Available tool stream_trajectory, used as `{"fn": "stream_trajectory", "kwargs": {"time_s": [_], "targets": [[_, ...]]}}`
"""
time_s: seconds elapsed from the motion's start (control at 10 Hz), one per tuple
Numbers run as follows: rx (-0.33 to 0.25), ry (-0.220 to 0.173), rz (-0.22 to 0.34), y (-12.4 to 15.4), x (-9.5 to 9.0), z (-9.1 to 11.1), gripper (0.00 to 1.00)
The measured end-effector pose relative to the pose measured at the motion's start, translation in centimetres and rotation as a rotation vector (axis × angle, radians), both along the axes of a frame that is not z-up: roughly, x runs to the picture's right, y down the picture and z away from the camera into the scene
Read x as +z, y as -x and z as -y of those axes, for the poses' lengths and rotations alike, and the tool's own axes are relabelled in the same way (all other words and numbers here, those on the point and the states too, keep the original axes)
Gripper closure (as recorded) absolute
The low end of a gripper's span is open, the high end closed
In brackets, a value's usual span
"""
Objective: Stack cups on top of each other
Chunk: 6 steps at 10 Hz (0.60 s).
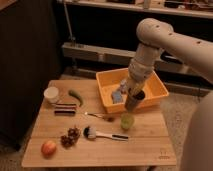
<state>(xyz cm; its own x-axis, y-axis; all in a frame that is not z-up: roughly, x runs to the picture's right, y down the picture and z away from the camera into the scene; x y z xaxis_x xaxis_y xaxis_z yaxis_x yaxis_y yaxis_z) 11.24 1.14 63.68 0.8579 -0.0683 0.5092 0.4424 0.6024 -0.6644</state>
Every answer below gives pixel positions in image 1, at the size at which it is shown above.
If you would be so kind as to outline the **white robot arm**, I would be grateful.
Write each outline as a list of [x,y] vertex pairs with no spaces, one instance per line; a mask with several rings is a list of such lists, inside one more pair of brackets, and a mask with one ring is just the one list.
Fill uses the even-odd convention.
[[[125,108],[133,111],[144,98],[142,87],[163,51],[177,57],[213,84],[213,43],[175,33],[165,22],[146,18],[137,26],[140,43],[131,59]],[[213,171],[213,90],[192,115],[180,163],[180,171]]]

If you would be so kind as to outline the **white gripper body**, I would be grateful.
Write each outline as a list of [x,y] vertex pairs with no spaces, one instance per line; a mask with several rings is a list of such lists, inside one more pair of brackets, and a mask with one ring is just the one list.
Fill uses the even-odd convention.
[[137,84],[144,86],[154,70],[154,59],[133,58],[128,67],[127,89],[133,90]]

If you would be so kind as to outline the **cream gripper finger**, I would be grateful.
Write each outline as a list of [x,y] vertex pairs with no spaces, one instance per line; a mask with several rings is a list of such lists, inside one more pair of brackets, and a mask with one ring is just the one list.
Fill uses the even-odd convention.
[[142,87],[143,87],[142,84],[137,84],[133,89],[132,95],[133,96],[138,95],[142,91]]

